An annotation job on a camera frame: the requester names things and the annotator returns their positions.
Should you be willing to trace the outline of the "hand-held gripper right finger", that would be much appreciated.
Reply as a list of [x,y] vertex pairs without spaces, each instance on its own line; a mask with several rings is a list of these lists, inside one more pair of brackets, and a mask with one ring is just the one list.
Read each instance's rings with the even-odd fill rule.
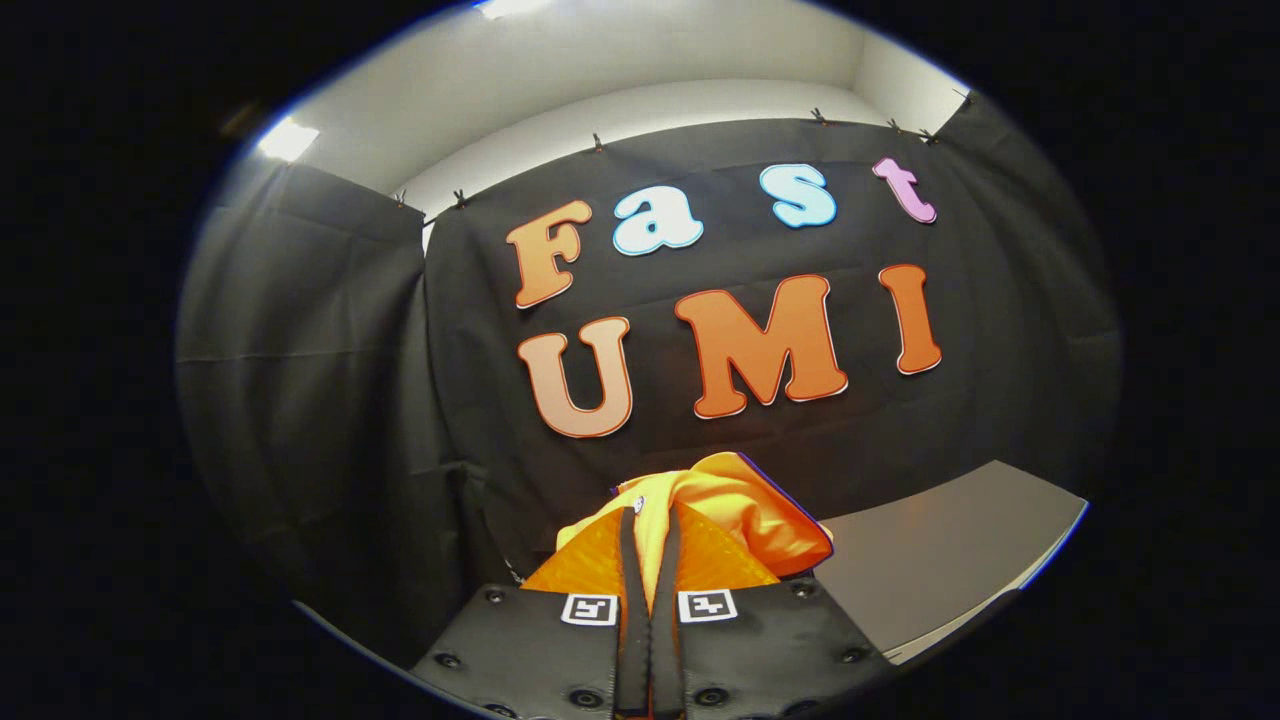
[[669,519],[652,606],[654,717],[812,717],[893,676],[814,577],[774,577],[686,503]]

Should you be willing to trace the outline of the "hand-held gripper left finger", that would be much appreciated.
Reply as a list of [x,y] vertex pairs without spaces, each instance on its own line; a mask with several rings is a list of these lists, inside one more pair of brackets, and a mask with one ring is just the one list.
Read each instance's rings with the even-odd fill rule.
[[635,520],[631,507],[608,512],[540,577],[481,587],[412,675],[500,719],[645,717],[652,633]]

